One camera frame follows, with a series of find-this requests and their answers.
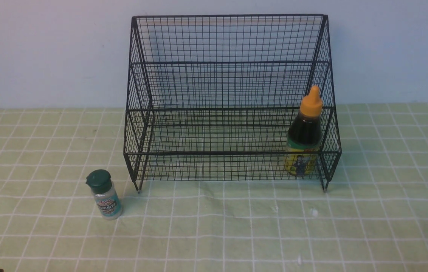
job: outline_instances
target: dark object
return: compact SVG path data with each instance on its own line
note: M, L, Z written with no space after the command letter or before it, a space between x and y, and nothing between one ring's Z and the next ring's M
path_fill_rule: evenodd
M135 188L292 178L286 135L313 85L323 136L303 179L326 190L341 155L328 16L133 17L124 157Z
M106 193L112 188L112 176L107 170L98 169L86 177L86 184L93 193Z
M288 138L302 145L316 145L321 139L320 118L298 114L288 129Z

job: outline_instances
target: grid pattern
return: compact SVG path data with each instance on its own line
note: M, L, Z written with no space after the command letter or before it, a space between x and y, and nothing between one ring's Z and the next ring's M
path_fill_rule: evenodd
M312 85L323 142L316 171L298 178L329 182L341 153L331 63L326 15L133 17L124 153L135 186L292 178L285 132Z
M317 181L148 181L123 110L0 110L0 267L22 271L428 271L428 104L339 105L345 153ZM85 177L124 205L101 218Z

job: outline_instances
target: jar label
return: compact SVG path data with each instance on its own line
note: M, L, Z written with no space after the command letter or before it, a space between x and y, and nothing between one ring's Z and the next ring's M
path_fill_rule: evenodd
M287 155L285 159L285 169L296 177L303 177L311 174L315 170L316 154L303 154L302 152L317 152L318 147L318 145L304 147L292 141L288 141L287 151L300 153Z
M112 195L110 198L97 199L96 204L100 212L105 216L116 215L120 210L120 201L117 194Z

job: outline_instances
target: wire mesh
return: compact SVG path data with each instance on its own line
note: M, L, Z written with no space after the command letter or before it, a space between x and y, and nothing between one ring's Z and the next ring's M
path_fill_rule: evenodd
M135 186L292 178L286 133L315 84L323 140L301 178L326 189L341 154L326 15L133 17L124 155Z

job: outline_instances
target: bottle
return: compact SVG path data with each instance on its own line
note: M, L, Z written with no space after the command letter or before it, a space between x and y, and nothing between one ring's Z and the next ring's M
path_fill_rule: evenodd
M313 86L300 105L300 111L288 129L287 151L318 151L321 142L320 114L323 101L320 89ZM285 169L295 177L303 177L315 170L316 154L288 154Z
M122 214L122 204L115 191L112 176L107 170L98 169L91 172L86 177L86 184L90 186L93 198L95 198L103 218L114 220Z

